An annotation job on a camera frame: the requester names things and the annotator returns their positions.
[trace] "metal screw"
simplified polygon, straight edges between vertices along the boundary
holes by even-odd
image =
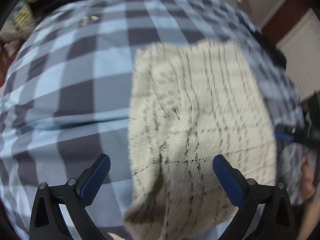
[[[45,188],[47,186],[47,184],[45,183],[45,182],[43,182],[43,183],[41,183],[40,185],[39,185],[39,188],[40,189],[43,189],[43,188]]]
[[[254,185],[254,184],[256,184],[256,181],[254,179],[247,179],[247,183],[249,185]]]
[[[69,186],[72,186],[72,185],[74,185],[76,182],[77,182],[76,179],[69,179],[69,180],[68,180],[68,185],[69,185]]]
[[[279,183],[278,183],[278,187],[279,187],[279,188],[284,188],[284,184],[281,183],[281,182],[279,182]]]

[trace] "blanket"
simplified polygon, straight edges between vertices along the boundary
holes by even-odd
[[[157,43],[136,55],[129,123],[134,239],[178,240],[236,212],[212,171],[223,154],[274,185],[276,143],[256,78],[234,42]]]

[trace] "checkered bedsheet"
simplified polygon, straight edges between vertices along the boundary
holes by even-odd
[[[86,16],[98,20],[84,26]],[[111,232],[131,239],[122,219],[132,195],[127,143],[132,65],[136,49],[152,42],[237,41],[273,124],[303,124],[294,86],[245,24],[258,30],[243,12],[218,0],[84,0],[42,21],[10,67],[0,101],[0,197],[18,235],[28,239],[39,183],[64,184],[106,153],[111,170],[87,212],[106,237]],[[279,143],[278,152],[283,148]],[[278,157],[278,177],[293,202],[301,156],[302,149],[290,145]],[[70,219],[66,222],[76,238]]]

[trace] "bed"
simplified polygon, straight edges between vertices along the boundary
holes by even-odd
[[[28,239],[41,182],[77,178],[101,153],[111,170],[86,208],[101,233],[132,239],[123,228],[132,181],[127,128],[136,49],[157,41],[202,39],[240,44],[273,125],[303,125],[294,85],[251,35],[260,30],[245,13],[218,0],[83,0],[43,20],[10,67],[0,100],[0,197],[21,239]],[[277,143],[277,179],[299,203],[303,148]],[[77,233],[65,210],[74,239]],[[215,227],[198,239],[217,239]]]

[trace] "towel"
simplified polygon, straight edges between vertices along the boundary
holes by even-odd
[[[234,42],[157,43],[136,53],[129,123],[136,240],[195,236],[235,215],[212,170],[223,154],[274,185],[276,143],[252,70]]]

